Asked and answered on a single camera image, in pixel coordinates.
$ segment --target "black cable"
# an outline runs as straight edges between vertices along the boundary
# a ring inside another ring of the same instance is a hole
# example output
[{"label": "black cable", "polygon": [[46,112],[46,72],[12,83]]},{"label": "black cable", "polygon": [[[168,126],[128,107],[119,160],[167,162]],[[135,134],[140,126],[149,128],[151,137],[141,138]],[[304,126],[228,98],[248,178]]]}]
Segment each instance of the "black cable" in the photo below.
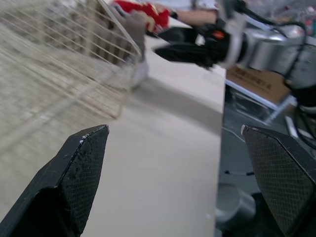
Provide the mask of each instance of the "black cable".
[{"label": "black cable", "polygon": [[[286,23],[278,23],[274,20],[270,20],[270,19],[267,19],[265,17],[262,17],[260,15],[258,15],[257,13],[253,12],[252,10],[250,10],[249,8],[247,8],[245,2],[243,4],[240,4],[241,6],[241,11],[248,15],[249,17],[263,23],[263,24],[267,24],[267,25],[271,25],[271,26],[274,26],[275,27],[275,30],[277,30],[280,34],[284,35],[284,32],[280,29],[280,27],[284,27],[284,26],[298,26],[300,27],[303,31],[304,31],[304,35],[303,35],[303,40],[302,40],[302,43],[300,45],[300,47],[298,48],[297,50],[297,55],[295,57],[295,59],[293,60],[291,66],[289,67],[289,69],[287,70],[287,72],[284,74],[284,84],[286,86],[289,87],[289,85],[287,85],[286,83],[286,80],[289,79],[289,77],[291,76],[294,68],[295,68],[295,64],[297,63],[297,61],[299,60],[300,56],[301,56],[301,53],[304,49],[304,46],[306,45],[306,42],[307,42],[307,37],[308,37],[308,33],[307,33],[307,29],[306,29],[306,26],[304,23],[302,22],[286,22]],[[304,135],[302,135],[298,129],[298,119],[301,118],[305,127],[307,128],[308,132],[313,136],[313,138],[315,139],[316,141],[316,136],[315,134],[313,133],[312,129],[310,128],[310,126],[308,125],[308,122],[306,121],[306,118],[305,118],[305,113],[300,109],[300,105],[298,105],[295,109],[295,112],[294,112],[294,125],[295,125],[295,129],[296,129],[296,132],[299,136],[299,138],[304,142],[306,143],[306,145],[308,145],[309,147],[311,147],[312,149],[316,150],[316,145],[313,144],[311,141],[309,141],[308,139],[305,138]]]},{"label": "black cable", "polygon": [[242,8],[242,11],[244,14],[246,14],[247,16],[251,17],[252,19],[256,20],[256,21],[259,21],[263,24],[267,24],[267,25],[270,25],[270,26],[276,26],[278,25],[278,22],[277,21],[274,21],[274,20],[270,20],[266,17],[263,17],[263,16],[260,16],[258,15],[257,13],[255,13],[254,11],[250,10],[248,7],[243,7]]},{"label": "black cable", "polygon": [[255,175],[254,172],[246,172],[246,173],[243,173],[243,172],[230,172],[229,170],[226,170],[225,171],[225,174],[230,174],[230,175],[239,175],[239,176],[252,176],[252,175]]},{"label": "black cable", "polygon": [[287,23],[278,24],[278,27],[284,27],[284,26],[299,26],[304,31],[303,40],[302,40],[300,47],[297,50],[297,55],[296,55],[295,59],[293,60],[291,66],[289,67],[288,71],[284,75],[284,79],[286,80],[290,77],[291,73],[293,72],[293,70],[295,68],[295,64],[297,63],[297,61],[299,60],[299,58],[301,56],[301,53],[302,53],[304,46],[307,42],[308,34],[307,34],[306,26],[302,22],[287,22]]}]

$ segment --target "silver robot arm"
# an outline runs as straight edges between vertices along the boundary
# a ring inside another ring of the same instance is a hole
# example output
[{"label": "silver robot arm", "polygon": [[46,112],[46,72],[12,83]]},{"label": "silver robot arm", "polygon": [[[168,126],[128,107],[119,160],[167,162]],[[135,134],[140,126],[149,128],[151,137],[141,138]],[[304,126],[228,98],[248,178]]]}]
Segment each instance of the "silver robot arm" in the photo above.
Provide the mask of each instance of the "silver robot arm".
[{"label": "silver robot arm", "polygon": [[[169,61],[196,63],[206,68],[213,64],[225,69],[237,65],[281,74],[300,108],[316,118],[316,46],[307,38],[305,26],[260,17],[242,0],[218,0],[218,5],[220,24],[191,31],[171,28],[159,35],[170,44],[155,52]],[[283,30],[292,24],[303,30],[288,37]],[[205,44],[195,44],[194,34],[203,35]]]},{"label": "silver robot arm", "polygon": [[[226,22],[224,30],[231,35],[228,54],[220,65],[229,69],[236,64],[240,68],[283,75],[301,109],[316,117],[315,40],[313,42],[313,39],[307,38],[304,31],[301,35],[289,38],[272,25],[265,25],[265,29],[249,27],[246,12],[238,11],[237,4],[240,2],[218,1],[220,16]],[[246,50],[241,52],[244,37]]]}]

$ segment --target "red object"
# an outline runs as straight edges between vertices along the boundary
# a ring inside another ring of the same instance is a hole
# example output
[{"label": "red object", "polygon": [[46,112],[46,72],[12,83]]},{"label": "red object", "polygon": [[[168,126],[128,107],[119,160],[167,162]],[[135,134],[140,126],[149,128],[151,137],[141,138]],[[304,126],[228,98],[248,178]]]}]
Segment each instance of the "red object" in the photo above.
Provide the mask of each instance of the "red object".
[{"label": "red object", "polygon": [[214,31],[213,36],[218,40],[225,38],[225,34],[222,31]]},{"label": "red object", "polygon": [[146,21],[146,27],[149,32],[159,32],[168,28],[169,25],[169,10],[158,12],[156,7],[150,3],[134,3],[124,0],[115,0],[112,5],[118,5],[124,12],[132,13],[138,11],[143,14]]}]

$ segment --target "wire basket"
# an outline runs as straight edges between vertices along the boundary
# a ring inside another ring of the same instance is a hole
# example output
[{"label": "wire basket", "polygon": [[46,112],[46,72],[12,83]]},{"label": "wire basket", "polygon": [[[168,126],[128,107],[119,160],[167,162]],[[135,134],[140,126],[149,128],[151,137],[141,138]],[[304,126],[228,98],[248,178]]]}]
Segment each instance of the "wire basket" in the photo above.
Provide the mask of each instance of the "wire basket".
[{"label": "wire basket", "polygon": [[120,115],[140,58],[101,0],[0,0],[0,220],[68,136]]}]

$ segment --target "cardboard box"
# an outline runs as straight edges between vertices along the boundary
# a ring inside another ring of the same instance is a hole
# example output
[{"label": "cardboard box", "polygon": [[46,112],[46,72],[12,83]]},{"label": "cardboard box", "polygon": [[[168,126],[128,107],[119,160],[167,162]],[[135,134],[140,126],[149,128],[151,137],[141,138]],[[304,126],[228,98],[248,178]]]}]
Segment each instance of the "cardboard box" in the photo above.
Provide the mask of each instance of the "cardboard box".
[{"label": "cardboard box", "polygon": [[227,70],[226,78],[273,103],[281,102],[290,93],[283,77],[273,72],[234,67]]}]

